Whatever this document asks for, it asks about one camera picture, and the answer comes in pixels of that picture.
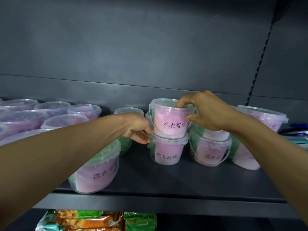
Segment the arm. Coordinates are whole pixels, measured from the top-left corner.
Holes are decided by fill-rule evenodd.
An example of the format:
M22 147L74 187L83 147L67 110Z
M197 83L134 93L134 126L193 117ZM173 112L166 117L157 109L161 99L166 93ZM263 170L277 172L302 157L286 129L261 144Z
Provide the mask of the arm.
M225 130L240 140L263 170L308 224L308 153L284 139L254 117L234 109L210 91L189 93L181 97L178 107L192 103L199 115L187 120L207 129Z
M149 143L138 113L109 115L0 147L0 229L32 208L120 136Z

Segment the black shelf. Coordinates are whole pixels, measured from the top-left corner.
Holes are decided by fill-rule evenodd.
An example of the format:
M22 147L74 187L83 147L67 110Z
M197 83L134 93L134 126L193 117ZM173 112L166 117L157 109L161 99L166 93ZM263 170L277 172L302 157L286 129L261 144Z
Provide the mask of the black shelf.
M118 173L104 190L80 195L65 181L35 208L298 218L262 170L230 162L202 166L191 159L188 145L178 164L163 166L137 143L120 156Z

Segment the person's left hand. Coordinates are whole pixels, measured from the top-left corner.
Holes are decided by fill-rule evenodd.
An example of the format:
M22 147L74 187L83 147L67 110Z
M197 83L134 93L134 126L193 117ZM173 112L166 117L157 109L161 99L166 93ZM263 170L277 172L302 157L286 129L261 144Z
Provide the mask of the person's left hand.
M153 131L150 128L149 121L144 116L140 113L123 113L120 115L124 115L129 123L123 137L130 138L142 144L150 143L148 134L152 134Z

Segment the forearm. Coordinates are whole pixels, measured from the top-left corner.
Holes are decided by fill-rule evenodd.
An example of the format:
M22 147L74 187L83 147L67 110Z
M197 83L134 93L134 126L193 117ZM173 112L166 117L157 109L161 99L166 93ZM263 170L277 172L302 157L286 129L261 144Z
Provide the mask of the forearm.
M230 130L308 224L308 154L253 117L242 115Z
M0 228L123 135L125 125L121 116L110 115L0 147L0 208L5 211Z

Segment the hand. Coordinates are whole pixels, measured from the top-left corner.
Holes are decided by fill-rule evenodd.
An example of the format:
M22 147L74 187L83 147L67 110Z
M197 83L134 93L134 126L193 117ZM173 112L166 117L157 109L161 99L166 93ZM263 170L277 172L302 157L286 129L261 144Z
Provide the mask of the hand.
M183 95L176 106L181 108L187 104L193 104L198 109L199 114L191 114L186 117L186 120L195 122L199 126L212 131L224 130L229 132L232 125L236 125L237 120L244 115L208 90Z
M152 134L153 131L150 128L149 121L144 116L140 113L122 113L116 115L122 115L128 123L128 128L123 134L124 137L142 144L150 143L148 134Z

